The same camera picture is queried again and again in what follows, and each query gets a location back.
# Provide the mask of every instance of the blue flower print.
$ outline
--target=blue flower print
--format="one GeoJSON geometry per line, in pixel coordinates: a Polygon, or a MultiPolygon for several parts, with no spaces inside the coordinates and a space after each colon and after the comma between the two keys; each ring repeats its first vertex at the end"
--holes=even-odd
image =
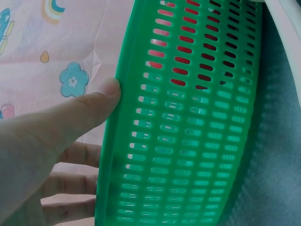
{"type": "Polygon", "coordinates": [[[66,70],[60,74],[62,83],[61,93],[64,97],[78,97],[86,91],[86,85],[89,83],[89,76],[86,71],[82,71],[80,65],[72,62],[66,70]]]}

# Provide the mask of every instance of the human hand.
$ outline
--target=human hand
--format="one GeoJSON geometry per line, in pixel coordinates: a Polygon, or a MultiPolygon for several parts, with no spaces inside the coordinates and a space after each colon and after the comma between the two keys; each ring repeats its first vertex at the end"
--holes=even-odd
{"type": "Polygon", "coordinates": [[[40,199],[96,193],[97,175],[50,172],[58,161],[98,167],[101,147],[74,142],[102,124],[119,101],[116,80],[98,92],[0,122],[0,225],[52,226],[94,216],[95,199],[50,205],[40,199]]]}

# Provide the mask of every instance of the fingernail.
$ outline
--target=fingernail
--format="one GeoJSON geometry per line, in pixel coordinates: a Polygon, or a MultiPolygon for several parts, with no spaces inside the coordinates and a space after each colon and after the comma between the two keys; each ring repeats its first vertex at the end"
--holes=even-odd
{"type": "Polygon", "coordinates": [[[120,83],[117,79],[107,78],[102,82],[102,84],[98,88],[98,92],[106,96],[110,96],[115,94],[119,90],[119,88],[120,83]]]}

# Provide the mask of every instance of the gray cloth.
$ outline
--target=gray cloth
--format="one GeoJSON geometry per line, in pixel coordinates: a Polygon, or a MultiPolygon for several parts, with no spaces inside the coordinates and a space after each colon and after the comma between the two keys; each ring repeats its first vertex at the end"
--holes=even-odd
{"type": "Polygon", "coordinates": [[[251,161],[221,226],[301,226],[301,110],[266,6],[263,14],[261,70],[246,147],[251,161]]]}

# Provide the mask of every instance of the plastic colander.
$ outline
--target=plastic colander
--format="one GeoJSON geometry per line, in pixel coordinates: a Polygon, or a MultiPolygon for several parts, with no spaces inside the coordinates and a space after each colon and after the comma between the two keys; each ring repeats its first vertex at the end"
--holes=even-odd
{"type": "Polygon", "coordinates": [[[213,226],[253,112],[261,4],[136,0],[107,122],[96,226],[213,226]]]}

